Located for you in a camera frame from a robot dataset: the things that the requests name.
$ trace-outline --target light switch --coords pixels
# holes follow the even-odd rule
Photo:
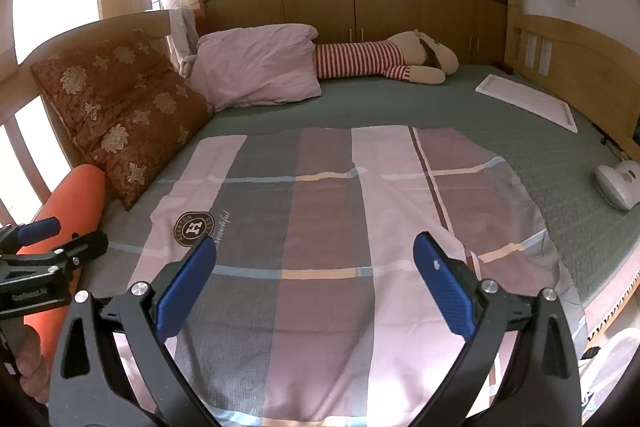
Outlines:
[[[578,0],[564,0],[564,4],[570,6],[571,8],[575,8],[578,4]]]

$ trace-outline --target wall cabinet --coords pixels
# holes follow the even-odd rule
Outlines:
[[[206,12],[215,30],[309,24],[318,30],[317,44],[380,41],[419,29],[463,64],[504,60],[507,7],[492,0],[215,0]]]

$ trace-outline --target blue gripper pad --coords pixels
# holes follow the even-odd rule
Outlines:
[[[21,247],[28,247],[60,233],[60,222],[55,217],[47,217],[18,229],[17,241]]]
[[[447,266],[447,255],[431,234],[421,233],[414,241],[414,262],[431,292],[451,333],[469,341],[476,331],[473,304]]]
[[[215,265],[216,244],[206,237],[158,301],[155,334],[161,343],[180,332]]]

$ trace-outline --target hand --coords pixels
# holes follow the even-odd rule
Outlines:
[[[40,403],[49,400],[49,367],[40,352],[40,336],[31,326],[25,325],[26,335],[15,363],[20,377],[20,386],[29,396]]]

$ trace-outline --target green bed sheet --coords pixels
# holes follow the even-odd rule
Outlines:
[[[616,272],[640,235],[640,205],[630,212],[607,204],[594,181],[597,165],[617,159],[602,136],[575,109],[578,134],[525,110],[475,92],[494,73],[536,87],[488,66],[461,66],[441,86],[381,77],[329,80],[322,96],[271,107],[231,108],[206,126],[208,136],[265,134],[322,126],[350,128],[404,124],[453,127],[505,158],[545,217],[549,234],[574,278],[584,304]]]

